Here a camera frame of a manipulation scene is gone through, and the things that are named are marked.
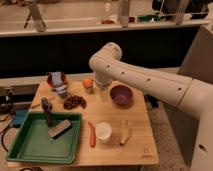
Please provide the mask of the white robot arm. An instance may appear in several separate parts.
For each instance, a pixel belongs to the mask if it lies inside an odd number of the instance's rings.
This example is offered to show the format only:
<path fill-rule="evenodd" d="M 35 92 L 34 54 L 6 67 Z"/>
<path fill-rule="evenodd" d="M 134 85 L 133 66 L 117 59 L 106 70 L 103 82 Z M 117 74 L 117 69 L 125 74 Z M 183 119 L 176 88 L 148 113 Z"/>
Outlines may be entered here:
<path fill-rule="evenodd" d="M 121 62 L 121 48 L 104 45 L 89 60 L 95 82 L 105 88 L 113 79 L 124 82 L 197 118 L 191 170 L 213 171 L 213 85 L 187 76 L 143 68 Z"/>

